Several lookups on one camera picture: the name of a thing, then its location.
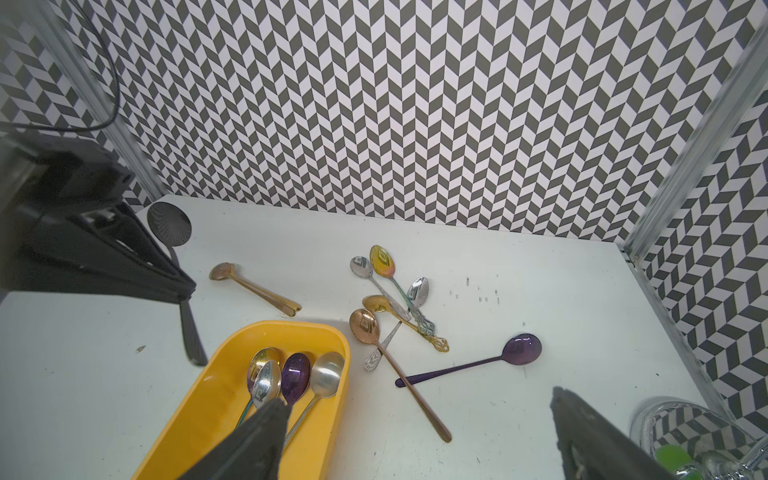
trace metal frame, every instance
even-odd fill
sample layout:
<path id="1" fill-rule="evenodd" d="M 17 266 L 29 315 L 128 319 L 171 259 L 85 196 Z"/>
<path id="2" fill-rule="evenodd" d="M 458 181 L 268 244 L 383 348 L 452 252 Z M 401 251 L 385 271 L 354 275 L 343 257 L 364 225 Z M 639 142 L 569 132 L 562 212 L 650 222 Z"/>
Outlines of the metal frame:
<path id="1" fill-rule="evenodd" d="M 46 50 L 56 60 L 56 65 L 72 83 L 72 88 L 96 118 L 109 118 L 114 105 L 91 69 L 85 64 L 80 51 L 74 46 L 69 34 L 61 25 L 61 20 L 53 12 L 49 0 L 27 0 L 16 2 L 19 14 L 29 23 Z M 120 115 L 114 123 L 103 130 L 114 145 L 117 153 L 125 160 L 136 174 L 136 179 L 151 201 L 159 200 L 166 193 L 166 188 L 155 174 L 144 152 L 138 147 L 136 139 L 128 130 Z"/>
<path id="2" fill-rule="evenodd" d="M 764 22 L 627 237 L 624 249 L 635 265 L 648 255 L 766 83 L 768 23 Z"/>
<path id="3" fill-rule="evenodd" d="M 728 419 L 731 423 L 735 424 L 736 417 L 733 416 L 733 413 L 728 408 L 723 396 L 715 390 L 712 380 L 707 375 L 707 372 L 704 370 L 699 359 L 696 358 L 694 351 L 685 341 L 683 333 L 675 325 L 669 310 L 661 302 L 656 290 L 650 283 L 648 283 L 642 270 L 638 270 L 637 267 L 633 266 L 631 263 L 627 263 L 627 265 L 629 266 L 629 269 L 632 270 L 632 274 L 634 275 L 637 284 L 640 285 L 641 290 L 645 293 L 645 298 L 648 300 L 654 313 L 656 313 L 659 323 L 661 323 L 661 326 L 670 338 L 672 345 L 677 351 L 677 355 L 680 356 L 690 377 L 694 380 L 707 407 L 719 416 Z"/>

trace rose gold spoon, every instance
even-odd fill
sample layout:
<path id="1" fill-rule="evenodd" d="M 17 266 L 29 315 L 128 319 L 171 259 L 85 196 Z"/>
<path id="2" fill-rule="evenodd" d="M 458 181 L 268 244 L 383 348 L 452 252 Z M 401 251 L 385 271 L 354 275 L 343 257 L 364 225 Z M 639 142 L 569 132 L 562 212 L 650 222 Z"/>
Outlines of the rose gold spoon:
<path id="1" fill-rule="evenodd" d="M 379 322 L 376 321 L 376 317 L 373 315 L 373 313 L 364 308 L 355 310 L 349 317 L 349 328 L 352 329 L 353 335 L 359 341 L 367 343 L 368 345 L 376 345 L 376 347 L 379 348 L 382 355 L 386 357 L 402 381 L 406 383 L 406 386 L 411 392 L 411 395 L 413 395 L 413 398 L 416 399 L 416 403 L 422 407 L 422 411 L 425 415 L 427 415 L 427 419 L 429 419 L 429 422 L 432 423 L 432 426 L 437 431 L 437 434 L 440 435 L 442 441 L 445 443 L 450 443 L 453 437 L 451 436 L 451 432 L 448 430 L 448 427 L 446 427 L 445 424 L 440 421 L 437 414 L 432 410 L 432 408 L 430 408 L 426 400 L 424 400 L 421 394 L 416 391 L 415 388 L 413 388 L 413 385 L 411 385 L 411 382 L 408 381 L 405 373 L 403 373 L 397 363 L 395 363 L 395 360 L 389 356 L 386 349 L 381 345 L 381 343 L 379 343 Z"/>
<path id="2" fill-rule="evenodd" d="M 256 295 L 265 299 L 267 302 L 271 303 L 279 311 L 285 313 L 288 316 L 295 316 L 296 312 L 301 310 L 301 305 L 299 305 L 298 303 L 292 300 L 288 300 L 284 296 L 280 296 L 276 293 L 270 292 L 269 290 L 267 290 L 262 286 L 258 286 L 255 283 L 249 282 L 248 280 L 245 280 L 244 278 L 239 277 L 237 275 L 237 271 L 235 270 L 235 266 L 232 263 L 229 263 L 229 262 L 219 263 L 214 267 L 213 270 L 210 271 L 209 277 L 211 280 L 224 280 L 224 279 L 230 278 L 238 282 L 240 285 L 246 287 L 251 292 L 254 292 Z"/>

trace spoon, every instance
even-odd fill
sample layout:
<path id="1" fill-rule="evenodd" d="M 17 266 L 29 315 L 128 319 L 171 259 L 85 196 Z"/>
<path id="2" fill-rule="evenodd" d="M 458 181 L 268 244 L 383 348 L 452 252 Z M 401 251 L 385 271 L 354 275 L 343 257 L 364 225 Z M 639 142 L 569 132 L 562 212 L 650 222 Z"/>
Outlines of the spoon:
<path id="1" fill-rule="evenodd" d="M 179 257 L 176 256 L 174 247 L 184 245 L 192 236 L 192 223 L 189 217 L 175 205 L 155 202 L 147 210 L 147 223 L 152 233 L 168 249 L 172 264 L 178 268 Z M 208 357 L 194 324 L 189 299 L 179 302 L 179 310 L 181 311 L 181 338 L 184 339 L 187 358 L 193 365 L 205 366 L 208 364 Z"/>
<path id="2" fill-rule="evenodd" d="M 294 353 L 286 360 L 280 390 L 288 406 L 293 406 L 306 392 L 306 387 L 310 385 L 311 370 L 310 358 L 303 353 Z"/>
<path id="3" fill-rule="evenodd" d="M 251 404 L 258 409 L 280 395 L 280 379 L 280 364 L 275 360 L 268 360 L 256 376 L 253 390 L 250 391 L 250 402 L 248 402 L 248 406 L 243 411 L 240 421 L 237 422 L 237 426 L 240 426 L 240 423 L 245 419 Z"/>
<path id="4" fill-rule="evenodd" d="M 448 352 L 450 348 L 448 347 L 448 340 L 435 337 L 432 335 L 425 335 L 421 332 L 419 332 L 419 329 L 416 328 L 412 323 L 406 322 L 404 319 L 400 318 L 397 313 L 392 309 L 392 306 L 389 305 L 389 301 L 382 295 L 371 295 L 367 296 L 366 298 L 362 299 L 362 305 L 367 308 L 368 310 L 378 313 L 378 312 L 389 312 L 397 320 L 399 320 L 398 324 L 404 323 L 407 326 L 411 327 L 416 331 L 416 333 L 423 336 L 427 342 L 430 342 L 432 346 L 435 347 L 435 350 L 438 352 Z"/>
<path id="5" fill-rule="evenodd" d="M 400 295 L 402 295 L 402 298 L 406 299 L 409 312 L 413 315 L 414 318 L 416 318 L 416 322 L 419 324 L 419 332 L 434 336 L 435 324 L 427 320 L 421 311 L 413 306 L 411 300 L 408 298 L 405 292 L 402 291 L 402 288 L 400 288 L 397 280 L 395 280 L 395 261 L 392 259 L 392 256 L 389 255 L 389 252 L 384 250 L 384 247 L 374 245 L 371 247 L 370 256 L 371 264 L 373 265 L 375 272 L 384 278 L 388 278 L 392 283 L 394 283 L 397 291 L 399 291 Z"/>
<path id="6" fill-rule="evenodd" d="M 261 369 L 264 368 L 266 363 L 270 360 L 274 360 L 278 365 L 280 364 L 280 352 L 271 347 L 259 350 L 250 360 L 248 372 L 245 375 L 245 386 L 248 389 L 248 393 L 253 391 L 253 385 L 256 383 L 256 378 L 259 376 Z M 250 410 L 250 406 L 251 401 L 248 400 L 248 403 L 243 410 L 243 414 L 240 416 L 240 420 L 237 421 L 237 426 L 240 426 L 240 424 L 243 423 L 243 420 L 245 420 L 245 415 L 247 415 L 248 410 Z"/>
<path id="7" fill-rule="evenodd" d="M 406 296 L 416 309 L 422 308 L 429 296 L 429 279 L 425 276 L 417 278 L 406 290 Z"/>
<path id="8" fill-rule="evenodd" d="M 467 363 L 466 365 L 454 366 L 449 369 L 437 370 L 436 372 L 422 373 L 420 375 L 413 375 L 408 377 L 408 381 L 411 383 L 419 383 L 424 380 L 434 379 L 436 376 L 445 375 L 446 373 L 456 372 L 458 370 L 468 369 L 471 366 L 482 365 L 483 363 L 495 362 L 497 360 L 504 360 L 506 363 L 512 365 L 528 365 L 541 355 L 541 340 L 532 333 L 521 333 L 520 335 L 512 337 L 506 345 L 500 356 L 495 356 L 490 359 L 479 360 L 478 362 Z M 402 380 L 396 380 L 395 385 L 398 387 L 406 386 Z"/>
<path id="9" fill-rule="evenodd" d="M 368 259 L 366 259 L 365 257 L 356 257 L 356 258 L 362 258 L 363 260 L 368 262 Z M 415 306 L 416 308 L 421 308 L 422 305 L 424 305 L 424 302 L 427 301 L 427 296 L 429 295 L 429 280 L 427 280 L 425 276 L 419 277 L 408 288 L 406 295 L 408 295 L 408 298 L 410 298 L 411 303 L 413 303 L 413 306 Z M 389 305 L 394 309 L 395 307 L 394 304 L 390 302 Z M 382 346 L 384 348 L 387 348 L 389 346 L 389 342 L 392 341 L 392 338 L 395 336 L 395 333 L 397 333 L 398 328 L 400 328 L 400 322 L 397 322 L 397 325 L 395 325 L 395 328 L 392 329 L 392 332 L 389 332 L 389 335 L 387 335 L 384 341 L 382 342 Z M 371 353 L 370 356 L 366 359 L 366 361 L 362 364 L 362 367 L 367 371 L 372 372 L 373 370 L 376 369 L 377 366 L 379 366 L 379 362 L 381 361 L 381 359 L 382 359 L 382 353 L 379 351 L 379 349 L 375 349 L 373 350 L 373 353 Z"/>
<path id="10" fill-rule="evenodd" d="M 411 383 L 406 379 L 405 373 L 402 372 L 395 360 L 387 353 L 382 344 L 379 343 L 379 322 L 376 321 L 376 317 L 373 315 L 373 313 L 363 308 L 355 310 L 349 317 L 349 328 L 352 329 L 352 334 L 360 342 L 366 343 L 368 345 L 376 345 L 376 347 L 389 361 L 389 364 L 392 365 L 392 368 L 395 369 L 398 376 L 405 381 L 408 390 L 411 392 L 411 395 L 413 395 L 416 403 L 418 403 L 422 408 L 424 414 L 427 415 L 427 419 L 429 419 L 429 422 L 432 423 L 432 426 L 437 431 L 437 434 L 440 435 L 442 441 L 445 443 L 450 443 L 452 436 L 451 432 L 448 430 L 448 427 L 446 427 L 443 422 L 440 421 L 437 414 L 432 411 L 426 400 L 424 400 L 421 394 L 417 392 L 416 389 L 413 388 L 413 385 L 411 385 Z"/>
<path id="11" fill-rule="evenodd" d="M 368 261 L 365 257 L 355 257 L 349 261 L 349 268 L 352 270 L 352 273 L 359 276 L 360 278 L 364 278 L 367 280 L 371 280 L 374 285 L 376 285 L 376 288 L 379 289 L 379 292 L 382 293 L 383 296 L 389 300 L 389 303 L 392 304 L 392 308 L 395 309 L 395 311 L 404 319 L 411 319 L 410 313 L 408 313 L 408 310 L 402 308 L 399 303 L 393 299 L 386 290 L 382 288 L 381 285 L 379 285 L 379 282 L 376 281 L 375 278 L 373 278 L 373 267 L 371 266 L 371 263 Z"/>
<path id="12" fill-rule="evenodd" d="M 286 441 L 283 443 L 284 452 L 291 439 L 296 434 L 299 425 L 301 425 L 301 422 L 306 418 L 306 414 L 315 406 L 315 403 L 320 399 L 331 398 L 339 390 L 339 383 L 341 383 L 341 373 L 343 370 L 344 357 L 336 352 L 328 352 L 317 359 L 315 366 L 312 367 L 312 375 L 310 376 L 310 385 L 312 386 L 312 391 L 315 396 L 312 397 L 309 405 L 307 405 L 304 411 L 301 412 L 301 416 L 296 420 L 296 423 L 293 424 L 288 435 L 286 435 Z"/>
<path id="13" fill-rule="evenodd" d="M 219 263 L 210 271 L 209 278 L 211 280 L 225 280 L 227 278 L 230 278 L 238 282 L 240 285 L 246 287 L 251 292 L 254 292 L 256 295 L 265 299 L 267 302 L 271 303 L 279 311 L 285 313 L 288 316 L 295 316 L 296 312 L 301 310 L 301 305 L 299 305 L 298 303 L 292 300 L 288 300 L 287 298 L 280 296 L 276 293 L 270 292 L 266 288 L 262 286 L 258 286 L 255 283 L 252 283 L 238 276 L 237 271 L 235 270 L 235 266 L 232 263 L 229 263 L 229 262 Z"/>

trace silver spoon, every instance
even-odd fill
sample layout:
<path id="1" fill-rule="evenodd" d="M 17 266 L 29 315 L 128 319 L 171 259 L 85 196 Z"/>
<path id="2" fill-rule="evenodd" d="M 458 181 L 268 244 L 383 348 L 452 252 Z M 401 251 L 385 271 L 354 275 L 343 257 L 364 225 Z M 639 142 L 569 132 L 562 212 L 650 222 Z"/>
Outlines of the silver spoon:
<path id="1" fill-rule="evenodd" d="M 344 357 L 336 352 L 328 352 L 321 355 L 320 358 L 315 361 L 315 365 L 312 367 L 312 375 L 310 376 L 310 386 L 315 396 L 312 397 L 309 405 L 306 406 L 301 416 L 296 423 L 293 424 L 290 432 L 286 435 L 286 441 L 283 443 L 283 451 L 290 443 L 293 436 L 296 434 L 296 430 L 301 425 L 301 422 L 306 417 L 306 414 L 310 412 L 312 407 L 315 406 L 320 399 L 329 399 L 336 394 L 339 390 L 339 384 L 341 383 L 341 372 L 344 370 Z"/>
<path id="2" fill-rule="evenodd" d="M 424 305 L 424 303 L 427 301 L 427 296 L 429 296 L 429 280 L 427 280 L 425 276 L 421 276 L 418 279 L 416 279 L 416 281 L 412 283 L 410 287 L 408 287 L 406 296 L 408 297 L 409 300 L 411 300 L 411 303 L 413 304 L 414 308 L 420 309 Z M 400 328 L 400 322 L 397 322 L 397 325 L 395 325 L 395 328 L 392 329 L 392 332 L 389 332 L 389 335 L 387 335 L 384 341 L 382 342 L 382 346 L 384 348 L 387 348 L 389 346 L 389 342 L 392 341 L 392 338 L 395 336 L 395 333 L 397 333 L 398 328 Z M 381 362 L 381 359 L 382 359 L 382 353 L 379 351 L 379 349 L 376 349 L 366 359 L 362 367 L 367 371 L 372 372 L 373 370 L 376 369 L 377 366 L 379 366 L 379 362 Z"/>
<path id="3" fill-rule="evenodd" d="M 411 315 L 408 313 L 408 310 L 402 308 L 399 303 L 395 301 L 387 292 L 382 288 L 381 285 L 379 285 L 379 282 L 376 281 L 376 279 L 373 277 L 373 266 L 365 257 L 355 257 L 349 261 L 349 268 L 352 270 L 352 273 L 359 276 L 360 278 L 365 278 L 368 280 L 371 280 L 374 285 L 376 285 L 376 288 L 379 289 L 379 292 L 382 293 L 383 296 L 386 297 L 387 300 L 392 304 L 392 308 L 395 310 L 395 312 L 400 315 L 403 319 L 410 320 Z"/>
<path id="4" fill-rule="evenodd" d="M 258 409 L 270 400 L 276 399 L 280 394 L 281 379 L 280 364 L 274 360 L 265 363 L 250 392 L 250 402 L 253 406 Z"/>

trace green object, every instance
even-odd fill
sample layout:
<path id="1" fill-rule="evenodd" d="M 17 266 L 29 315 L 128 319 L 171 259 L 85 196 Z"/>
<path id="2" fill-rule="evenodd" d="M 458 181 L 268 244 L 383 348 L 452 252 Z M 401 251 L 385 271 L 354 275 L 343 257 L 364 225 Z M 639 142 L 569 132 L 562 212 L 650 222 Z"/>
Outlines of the green object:
<path id="1" fill-rule="evenodd" d="M 688 455 L 688 452 L 677 445 L 661 446 L 656 449 L 654 454 L 656 456 L 656 461 L 659 462 L 659 465 L 671 473 L 675 473 L 685 465 L 693 463 L 694 461 L 690 455 Z M 703 480 L 703 477 L 699 472 L 690 473 L 685 475 L 683 478 L 684 480 Z"/>

